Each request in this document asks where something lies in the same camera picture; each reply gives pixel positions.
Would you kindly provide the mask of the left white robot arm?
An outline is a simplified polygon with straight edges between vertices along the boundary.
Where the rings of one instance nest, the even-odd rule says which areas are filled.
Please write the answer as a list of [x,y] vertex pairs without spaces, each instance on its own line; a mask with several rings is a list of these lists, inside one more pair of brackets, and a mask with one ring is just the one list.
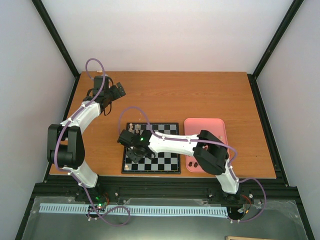
[[125,96],[121,83],[113,83],[109,76],[98,75],[80,107],[66,120],[51,124],[47,132],[47,160],[60,171],[74,176],[78,185],[86,187],[92,201],[103,198],[104,188],[97,184],[98,175],[85,161],[83,132],[112,102]]

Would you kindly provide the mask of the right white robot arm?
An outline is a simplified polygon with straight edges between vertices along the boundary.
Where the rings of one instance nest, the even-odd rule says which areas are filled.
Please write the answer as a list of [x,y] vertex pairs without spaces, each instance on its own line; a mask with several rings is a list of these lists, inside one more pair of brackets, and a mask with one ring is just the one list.
[[124,129],[117,142],[127,149],[127,156],[135,163],[159,153],[193,157],[202,170],[216,176],[224,193],[238,193],[240,180],[233,171],[228,150],[233,151],[235,157],[237,152],[207,130],[193,135],[174,135],[152,129],[141,134]]

